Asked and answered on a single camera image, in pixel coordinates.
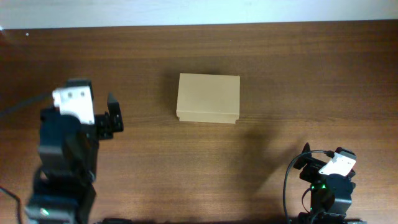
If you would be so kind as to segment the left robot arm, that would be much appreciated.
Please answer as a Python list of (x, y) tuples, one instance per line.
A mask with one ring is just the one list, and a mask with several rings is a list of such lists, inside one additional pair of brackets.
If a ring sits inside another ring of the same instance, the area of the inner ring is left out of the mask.
[(71, 79), (52, 92), (53, 105), (40, 112), (41, 166), (24, 208), (29, 223), (88, 223), (96, 192), (100, 141), (124, 130), (119, 102), (94, 112), (91, 80)]

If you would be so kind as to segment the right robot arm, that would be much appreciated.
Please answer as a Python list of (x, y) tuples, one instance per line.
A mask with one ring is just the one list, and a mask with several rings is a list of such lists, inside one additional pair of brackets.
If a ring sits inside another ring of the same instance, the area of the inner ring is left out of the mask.
[(357, 156), (342, 147), (335, 151), (325, 151), (328, 162), (313, 157), (315, 152), (309, 143), (293, 168), (300, 170), (300, 179), (310, 184), (305, 191), (310, 193), (310, 208), (299, 213), (297, 223), (344, 223), (346, 212), (352, 204), (351, 194), (356, 184), (351, 181), (355, 176), (353, 167)]

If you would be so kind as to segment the cardboard box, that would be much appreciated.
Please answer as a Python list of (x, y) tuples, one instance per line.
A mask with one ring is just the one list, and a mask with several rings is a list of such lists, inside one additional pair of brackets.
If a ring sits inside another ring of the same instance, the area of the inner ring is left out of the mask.
[(240, 116), (240, 77), (181, 73), (176, 115), (180, 121), (234, 124)]

